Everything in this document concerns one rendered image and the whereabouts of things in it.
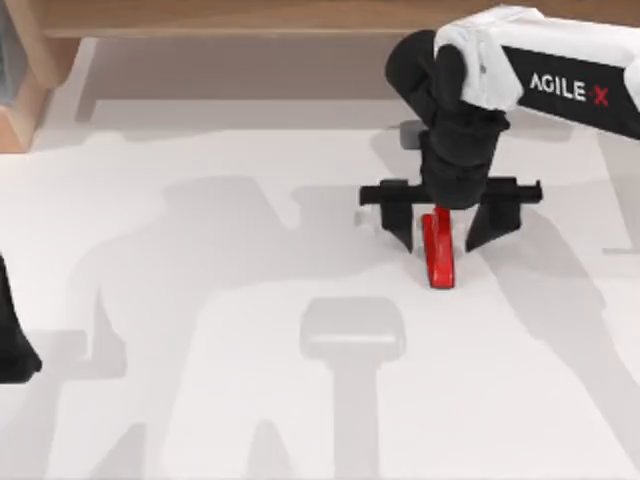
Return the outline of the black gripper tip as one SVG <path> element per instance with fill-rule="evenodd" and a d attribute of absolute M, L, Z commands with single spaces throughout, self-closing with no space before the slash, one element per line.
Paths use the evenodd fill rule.
<path fill-rule="evenodd" d="M 0 385 L 27 383 L 41 371 L 42 365 L 21 327 L 6 263 L 0 255 Z"/>

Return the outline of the red stapler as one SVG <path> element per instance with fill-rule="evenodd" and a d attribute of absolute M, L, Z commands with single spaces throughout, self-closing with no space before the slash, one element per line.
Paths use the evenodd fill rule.
<path fill-rule="evenodd" d="M 452 289 L 455 286 L 455 259 L 450 211 L 434 207 L 422 216 L 422 230 L 430 286 Z"/>

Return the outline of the pale grey rounded box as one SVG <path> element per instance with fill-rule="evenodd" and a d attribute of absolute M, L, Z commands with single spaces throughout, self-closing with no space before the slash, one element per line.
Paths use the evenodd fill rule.
<path fill-rule="evenodd" d="M 401 148 L 408 151 L 420 149 L 420 136 L 425 126 L 420 120 L 406 120 L 399 124 L 399 141 Z"/>

